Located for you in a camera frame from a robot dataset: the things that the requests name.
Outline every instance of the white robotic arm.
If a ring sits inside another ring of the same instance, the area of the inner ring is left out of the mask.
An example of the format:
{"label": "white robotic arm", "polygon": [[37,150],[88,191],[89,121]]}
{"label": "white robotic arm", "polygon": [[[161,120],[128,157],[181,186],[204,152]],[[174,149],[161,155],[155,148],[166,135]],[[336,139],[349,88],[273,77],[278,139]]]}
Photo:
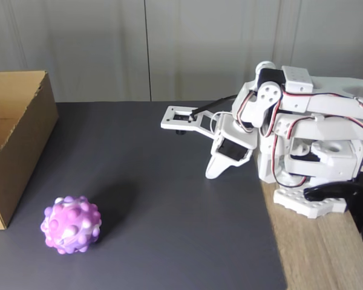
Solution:
{"label": "white robotic arm", "polygon": [[[304,189],[352,181],[363,172],[363,80],[311,77],[303,68],[272,62],[256,68],[231,112],[169,107],[162,128],[197,131],[213,139],[206,177],[250,160],[259,147],[258,174],[277,182],[274,201],[309,218],[344,211],[345,199],[309,202]],[[203,116],[217,121],[201,126]]]}

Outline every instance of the cardboard box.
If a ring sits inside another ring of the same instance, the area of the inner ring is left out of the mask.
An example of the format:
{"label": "cardboard box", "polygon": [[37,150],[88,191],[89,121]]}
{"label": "cardboard box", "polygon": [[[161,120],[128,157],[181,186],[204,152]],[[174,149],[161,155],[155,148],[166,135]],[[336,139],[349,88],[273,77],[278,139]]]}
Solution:
{"label": "cardboard box", "polygon": [[0,230],[7,228],[57,118],[45,71],[0,72]]}

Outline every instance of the wooden surface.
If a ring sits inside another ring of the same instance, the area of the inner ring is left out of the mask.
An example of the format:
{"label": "wooden surface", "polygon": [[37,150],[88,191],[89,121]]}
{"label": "wooden surface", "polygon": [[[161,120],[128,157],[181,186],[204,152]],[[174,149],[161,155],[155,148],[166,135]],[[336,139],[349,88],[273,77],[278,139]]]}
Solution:
{"label": "wooden surface", "polygon": [[307,219],[273,203],[262,183],[288,289],[363,290],[363,241],[349,212]]}

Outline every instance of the dark gray table surface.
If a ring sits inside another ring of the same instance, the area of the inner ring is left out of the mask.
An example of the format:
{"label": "dark gray table surface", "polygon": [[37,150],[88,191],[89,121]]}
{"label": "dark gray table surface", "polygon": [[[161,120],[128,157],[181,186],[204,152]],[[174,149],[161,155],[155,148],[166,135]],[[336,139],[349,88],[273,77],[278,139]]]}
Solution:
{"label": "dark gray table surface", "polygon": [[[170,103],[57,105],[0,231],[0,289],[286,288],[253,162],[206,179],[212,141],[161,129]],[[61,256],[39,229],[44,208],[66,195],[87,196],[102,215],[99,242],[84,254]]]}

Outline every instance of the squishy ball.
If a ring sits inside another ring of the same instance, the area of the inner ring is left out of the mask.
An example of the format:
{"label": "squishy ball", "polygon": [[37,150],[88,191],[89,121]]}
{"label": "squishy ball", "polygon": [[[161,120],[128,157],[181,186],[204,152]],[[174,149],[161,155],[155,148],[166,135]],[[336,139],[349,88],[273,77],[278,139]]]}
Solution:
{"label": "squishy ball", "polygon": [[56,248],[59,254],[84,253],[98,239],[101,214],[84,196],[57,198],[52,207],[44,210],[44,215],[41,230],[46,245]]}

